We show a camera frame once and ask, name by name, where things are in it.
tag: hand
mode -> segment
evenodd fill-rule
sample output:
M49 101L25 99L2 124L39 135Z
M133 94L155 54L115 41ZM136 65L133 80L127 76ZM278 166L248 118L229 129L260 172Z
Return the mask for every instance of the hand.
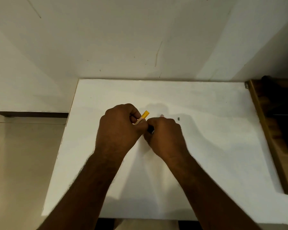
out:
M164 161L189 154L181 127L175 120L161 116L150 118L147 123L154 127L154 134L146 132L144 138Z
M134 125L141 114L132 104L117 105L101 117L96 136L95 150L109 151L124 156L140 136L147 131L145 119Z

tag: forearm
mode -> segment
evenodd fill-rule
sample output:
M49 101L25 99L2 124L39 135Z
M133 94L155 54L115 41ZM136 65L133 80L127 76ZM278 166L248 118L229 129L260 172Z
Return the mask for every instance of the forearm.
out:
M260 229L190 154L166 161L204 230Z
M106 193L123 158L96 151L39 230L94 229Z

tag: person's right hand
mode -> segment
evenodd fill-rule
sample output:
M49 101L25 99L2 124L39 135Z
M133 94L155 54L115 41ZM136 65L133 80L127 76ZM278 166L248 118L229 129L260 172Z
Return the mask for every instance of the person's right hand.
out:
M181 127L175 120L161 116L150 118L147 123L154 127L154 134L146 131L144 138L155 154L164 161L189 154Z

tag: white tabletop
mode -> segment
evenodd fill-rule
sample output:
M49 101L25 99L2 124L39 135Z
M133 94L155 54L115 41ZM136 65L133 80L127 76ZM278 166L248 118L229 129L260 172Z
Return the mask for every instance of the white tabletop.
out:
M148 117L175 119L193 157L251 218L288 224L288 195L249 91L229 82L79 80L42 215L51 212L94 151L100 117L122 103L148 110ZM100 217L196 220L176 179L143 137L125 157Z

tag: person's right forearm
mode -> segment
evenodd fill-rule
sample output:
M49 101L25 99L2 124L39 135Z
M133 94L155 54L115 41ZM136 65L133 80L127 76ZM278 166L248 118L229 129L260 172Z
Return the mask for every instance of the person's right forearm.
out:
M165 163L184 190L202 228L260 229L209 177L189 153L177 153Z

